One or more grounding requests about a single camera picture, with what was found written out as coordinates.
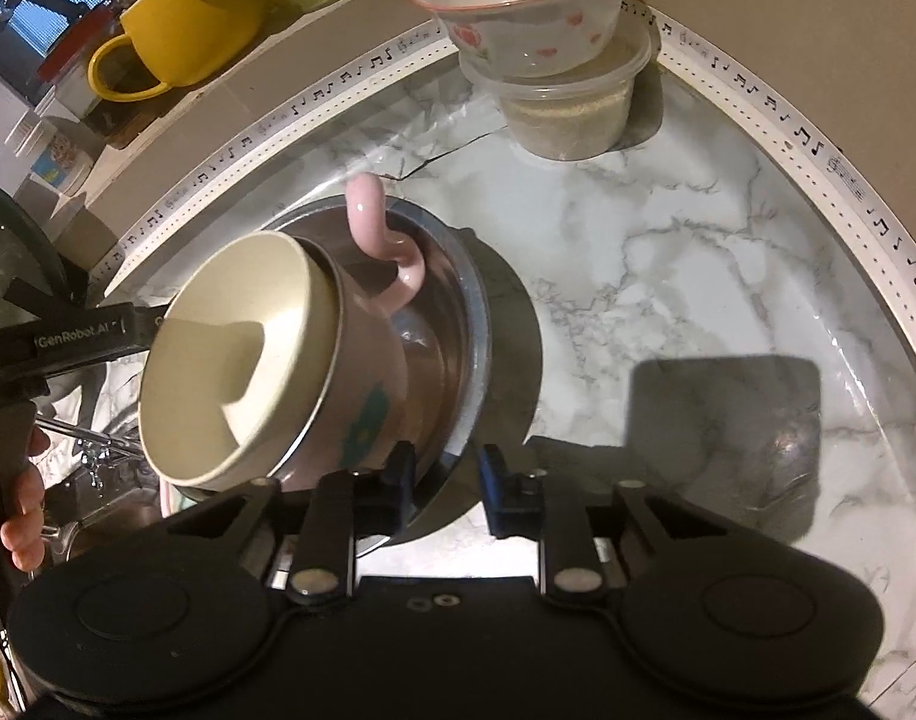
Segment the yellow mug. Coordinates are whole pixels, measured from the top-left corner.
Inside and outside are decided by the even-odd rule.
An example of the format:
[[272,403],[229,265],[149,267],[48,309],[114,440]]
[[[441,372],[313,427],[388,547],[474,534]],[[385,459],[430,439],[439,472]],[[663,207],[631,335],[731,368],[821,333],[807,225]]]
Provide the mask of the yellow mug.
[[[221,69],[261,28],[262,0],[138,0],[121,14],[125,34],[98,47],[88,64],[88,83],[100,98],[137,103],[176,86],[192,86]],[[115,92],[100,65],[117,47],[134,45],[160,83],[142,92]]]

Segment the human hand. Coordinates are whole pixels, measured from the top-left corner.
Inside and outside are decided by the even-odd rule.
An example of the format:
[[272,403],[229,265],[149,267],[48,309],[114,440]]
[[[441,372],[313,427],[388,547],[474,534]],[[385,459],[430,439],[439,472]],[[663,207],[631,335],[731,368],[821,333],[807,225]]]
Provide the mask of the human hand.
[[[29,456],[36,457],[48,450],[51,440],[42,429],[35,427],[28,441]],[[34,571],[44,560],[44,541],[41,528],[44,526],[44,482],[38,469],[31,466],[14,482],[13,495],[19,514],[8,519],[1,526],[1,543],[10,550],[11,560],[22,571]]]

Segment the plastic container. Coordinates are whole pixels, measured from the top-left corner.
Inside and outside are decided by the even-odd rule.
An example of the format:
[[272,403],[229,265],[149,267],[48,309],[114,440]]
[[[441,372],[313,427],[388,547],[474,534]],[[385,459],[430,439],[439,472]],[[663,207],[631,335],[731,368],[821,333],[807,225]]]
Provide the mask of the plastic container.
[[618,142],[635,76],[650,59],[647,25],[626,17],[600,55],[557,76],[501,79],[464,53],[461,71],[494,95],[521,146],[547,159],[578,160],[598,156]]
[[114,14],[100,5],[61,33],[37,70],[39,79],[55,86],[58,102],[79,119],[101,101],[88,86],[87,60],[112,34]]
[[28,111],[5,138],[19,159],[31,161],[32,171],[63,194],[74,194],[85,183],[94,162],[58,129]]

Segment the white marble surface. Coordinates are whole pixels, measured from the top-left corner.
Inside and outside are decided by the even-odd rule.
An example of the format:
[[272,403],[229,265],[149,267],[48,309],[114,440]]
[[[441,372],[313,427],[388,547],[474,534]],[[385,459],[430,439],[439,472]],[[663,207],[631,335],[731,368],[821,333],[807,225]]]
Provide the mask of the white marble surface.
[[[916,466],[915,370],[797,188],[709,103],[662,86],[656,135],[565,165],[523,152],[452,64],[435,66],[293,148],[117,296],[169,298],[220,245],[377,170],[493,250],[479,260],[496,325],[479,437],[513,466],[566,467],[591,487],[646,478],[852,571],[887,620],[862,696],[912,720],[916,490],[902,469]],[[109,375],[96,425],[134,399],[139,368]],[[458,473],[461,499],[473,474]],[[363,567],[531,572],[530,543],[494,543],[480,507],[465,509]]]

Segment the sink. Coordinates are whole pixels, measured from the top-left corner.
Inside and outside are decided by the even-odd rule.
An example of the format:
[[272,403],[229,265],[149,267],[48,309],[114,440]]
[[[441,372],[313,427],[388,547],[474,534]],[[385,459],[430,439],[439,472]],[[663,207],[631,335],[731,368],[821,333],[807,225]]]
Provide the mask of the sink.
[[53,562],[71,560],[159,519],[157,474],[143,458],[85,457],[45,494],[45,536]]

